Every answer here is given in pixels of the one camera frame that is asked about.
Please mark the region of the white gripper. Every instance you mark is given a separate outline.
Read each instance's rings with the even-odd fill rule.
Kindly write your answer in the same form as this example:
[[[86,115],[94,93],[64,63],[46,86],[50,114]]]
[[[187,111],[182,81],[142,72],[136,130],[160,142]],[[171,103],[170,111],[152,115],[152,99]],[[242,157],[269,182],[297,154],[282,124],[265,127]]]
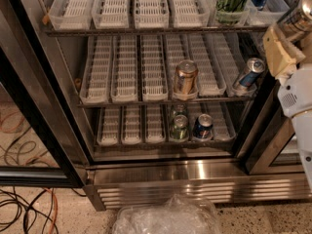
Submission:
[[[282,85],[278,99],[284,114],[292,118],[312,109],[312,32],[300,41],[300,50],[273,23],[262,42],[269,72]],[[304,65],[296,70],[299,63]]]

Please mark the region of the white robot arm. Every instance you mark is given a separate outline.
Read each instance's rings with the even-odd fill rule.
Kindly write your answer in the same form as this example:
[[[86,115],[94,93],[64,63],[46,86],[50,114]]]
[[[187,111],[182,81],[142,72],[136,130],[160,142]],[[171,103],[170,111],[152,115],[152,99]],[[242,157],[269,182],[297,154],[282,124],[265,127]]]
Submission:
[[[277,23],[267,28],[262,41],[269,72],[280,82],[278,99],[284,115],[292,120],[301,164],[312,189],[312,65],[301,64],[306,55]]]

